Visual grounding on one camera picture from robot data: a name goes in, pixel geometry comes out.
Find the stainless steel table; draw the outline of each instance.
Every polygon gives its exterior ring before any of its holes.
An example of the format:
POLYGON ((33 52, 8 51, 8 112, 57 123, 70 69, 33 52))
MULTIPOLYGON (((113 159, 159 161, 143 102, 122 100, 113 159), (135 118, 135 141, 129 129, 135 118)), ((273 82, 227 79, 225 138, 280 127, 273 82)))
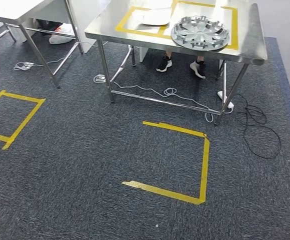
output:
POLYGON ((33 13, 42 10, 47 5, 53 2, 54 0, 0 0, 0 22, 4 23, 6 27, 6 30, 2 32, 0 34, 0 38, 2 36, 10 33, 11 38, 14 41, 16 41, 13 35, 11 34, 9 28, 19 28, 21 32, 26 37, 28 43, 33 48, 35 54, 39 59, 39 61, 44 66, 44 68, 47 71, 48 76, 53 81, 53 83, 59 87, 60 81, 55 77, 55 75, 62 67, 77 46, 79 48, 81 54, 83 53, 83 49, 79 39, 79 36, 76 32, 76 28, 74 24, 74 20, 70 11, 68 0, 63 0, 65 3, 65 7, 67 11, 68 17, 70 23, 73 26, 74 35, 69 35, 55 31, 48 31, 42 29, 36 29, 36 28, 28 28, 23 26, 23 23, 28 18, 30 18, 33 13), (34 43, 32 37, 27 33, 27 30, 35 31, 35 32, 43 32, 43 33, 50 33, 54 35, 60 35, 64 37, 69 37, 76 39, 76 42, 70 49, 64 59, 60 62, 60 64, 54 72, 51 72, 50 67, 46 63, 42 53, 37 48, 37 46, 34 43))
POLYGON ((113 94, 159 102, 218 115, 214 122, 218 124, 248 65, 260 66, 267 60, 257 4, 251 4, 248 0, 171 0, 170 3, 168 2, 168 0, 113 0, 86 28, 85 33, 87 38, 97 40, 108 93, 112 103, 114 102, 113 94), (168 25, 147 26, 138 24, 133 18, 133 12, 157 8, 160 7, 158 4, 162 3, 171 6, 172 14, 168 25), (196 51, 179 46, 171 40, 171 30, 175 23, 182 17, 196 15, 205 15, 224 23, 230 32, 229 45, 217 51, 196 51), (126 57, 112 78, 109 76, 103 41, 128 45, 126 57), (222 60, 217 76, 223 78, 223 96, 227 96, 227 62, 232 61, 243 65, 227 98, 223 98, 223 106, 220 111, 113 90, 111 84, 124 69, 130 55, 132 57, 133 65, 135 64, 134 45, 222 60))

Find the sneaker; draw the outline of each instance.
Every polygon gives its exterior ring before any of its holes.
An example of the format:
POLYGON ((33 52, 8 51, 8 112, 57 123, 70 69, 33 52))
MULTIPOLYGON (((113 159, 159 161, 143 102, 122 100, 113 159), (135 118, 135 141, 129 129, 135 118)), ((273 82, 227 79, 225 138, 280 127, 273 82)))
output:
POLYGON ((172 66, 172 60, 168 56, 164 56, 162 62, 159 64, 159 66, 158 66, 158 68, 156 68, 156 70, 157 72, 163 73, 163 72, 166 72, 168 68, 171 66, 172 66))
POLYGON ((200 79, 205 79, 205 64, 204 61, 200 61, 200 62, 192 62, 190 65, 190 68, 192 69, 193 71, 195 72, 195 75, 200 79))

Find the dark carpet floor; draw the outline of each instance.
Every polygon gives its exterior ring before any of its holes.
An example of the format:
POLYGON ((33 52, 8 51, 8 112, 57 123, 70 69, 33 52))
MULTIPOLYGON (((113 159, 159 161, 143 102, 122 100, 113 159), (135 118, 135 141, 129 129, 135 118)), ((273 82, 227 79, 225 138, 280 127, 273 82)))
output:
MULTIPOLYGON (((49 45, 39 34, 34 39, 48 61, 63 57, 72 46, 49 45)), ((103 84, 93 83, 103 72, 96 47, 73 53, 58 75, 61 89, 56 89, 42 67, 13 70, 17 62, 37 60, 27 43, 1 39, 0 91, 46 101, 8 149, 2 150, 0 142, 0 240, 290 240, 290 89, 276 40, 266 42, 269 60, 249 68, 238 92, 261 108, 266 126, 280 136, 282 150, 270 160, 252 154, 244 142, 244 126, 235 119, 245 107, 238 96, 234 112, 218 126, 202 112, 125 96, 110 104, 103 84), (199 193, 202 139, 142 121, 207 134, 206 201, 194 205, 121 184, 133 180, 199 193)), ((111 75, 127 51, 114 43, 104 49, 111 75)), ((174 54, 173 67, 162 74, 155 69, 162 55, 150 50, 136 67, 129 60, 117 82, 159 92, 173 87, 210 108, 220 106, 217 61, 207 59, 207 79, 197 80, 189 68, 193 56, 174 54)), ((228 64, 229 86, 240 67, 228 64)), ((0 99, 0 134, 11 134, 31 109, 29 102, 0 99)), ((249 128, 246 138, 258 154, 270 156, 278 148, 266 129, 249 128)))

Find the sock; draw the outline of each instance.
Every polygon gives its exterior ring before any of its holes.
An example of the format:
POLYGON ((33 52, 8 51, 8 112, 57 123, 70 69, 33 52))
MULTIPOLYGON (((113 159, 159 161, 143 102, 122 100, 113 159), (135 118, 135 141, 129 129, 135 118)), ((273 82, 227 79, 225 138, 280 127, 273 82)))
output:
POLYGON ((199 65, 204 65, 204 64, 205 64, 205 61, 197 61, 197 59, 195 60, 195 62, 196 62, 196 64, 199 64, 199 65))
POLYGON ((165 57, 168 57, 168 58, 168 60, 171 60, 172 59, 172 57, 171 56, 171 57, 169 57, 169 56, 168 56, 168 55, 166 55, 166 54, 165 54, 164 56, 165 56, 165 57))

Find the person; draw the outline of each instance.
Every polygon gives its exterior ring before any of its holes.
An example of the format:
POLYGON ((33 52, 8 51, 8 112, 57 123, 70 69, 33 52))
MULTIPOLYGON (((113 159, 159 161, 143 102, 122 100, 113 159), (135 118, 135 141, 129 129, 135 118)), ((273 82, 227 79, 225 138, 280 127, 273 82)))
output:
MULTIPOLYGON (((162 62, 156 68, 156 71, 163 73, 166 72, 168 68, 172 66, 172 52, 166 51, 162 62)), ((190 64, 190 68, 195 72, 195 75, 200 79, 205 79, 205 63, 203 56, 198 56, 196 60, 190 64)))

